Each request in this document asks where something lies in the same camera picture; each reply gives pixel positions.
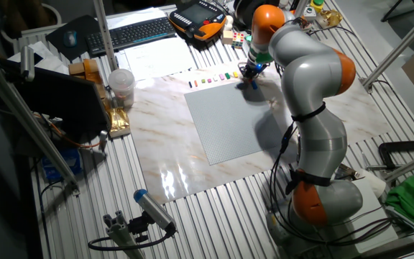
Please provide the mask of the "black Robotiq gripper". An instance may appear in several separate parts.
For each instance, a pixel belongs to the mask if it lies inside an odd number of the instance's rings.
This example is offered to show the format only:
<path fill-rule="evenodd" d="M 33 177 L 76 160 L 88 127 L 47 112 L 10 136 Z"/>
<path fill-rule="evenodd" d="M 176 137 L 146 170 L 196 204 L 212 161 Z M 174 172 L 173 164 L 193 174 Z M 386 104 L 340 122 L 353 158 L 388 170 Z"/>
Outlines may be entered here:
<path fill-rule="evenodd" d="M 241 71 L 243 81 L 253 81 L 257 78 L 258 74 L 260 74 L 265 69 L 265 64 L 258 63 L 250 63 L 247 62 L 244 71 Z"/>

